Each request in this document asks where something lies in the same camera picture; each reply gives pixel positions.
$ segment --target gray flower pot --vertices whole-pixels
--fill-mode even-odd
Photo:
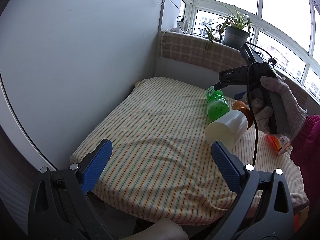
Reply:
[[[234,49],[239,49],[247,41],[249,33],[238,28],[228,26],[225,31],[224,41],[222,44],[232,47]]]

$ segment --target bed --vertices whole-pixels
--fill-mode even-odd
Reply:
[[[234,100],[227,98],[232,106]],[[112,156],[93,192],[104,202],[135,217],[156,222],[163,217],[180,225],[207,225],[222,217],[236,194],[228,189],[211,157],[204,131],[204,90],[155,77],[138,82],[130,94],[83,141],[71,162],[80,162],[103,138]],[[252,163],[255,128],[246,131],[233,154]],[[294,208],[306,205],[298,166],[290,151],[276,156],[259,132],[256,169],[286,175]],[[257,192],[248,215],[258,206]]]

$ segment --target green bottle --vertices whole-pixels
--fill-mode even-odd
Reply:
[[[209,87],[206,91],[207,96],[207,115],[211,121],[217,120],[230,111],[228,102],[224,98],[221,90],[215,91],[212,87]]]

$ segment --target sleeve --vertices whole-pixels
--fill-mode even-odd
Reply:
[[[290,159],[300,166],[304,191],[310,201],[310,209],[313,209],[320,199],[320,116],[307,116],[291,145]]]

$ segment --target gloved hand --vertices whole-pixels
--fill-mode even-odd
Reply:
[[[298,135],[306,121],[307,111],[298,105],[297,100],[286,83],[272,77],[261,77],[260,81],[261,85],[265,89],[268,89],[271,92],[276,92],[281,96],[290,129],[290,135],[288,135],[288,138],[292,141]],[[243,96],[243,101],[248,103],[246,93]],[[269,134],[269,118],[272,116],[273,110],[270,106],[264,105],[263,100],[260,98],[255,98],[251,101],[258,129]]]

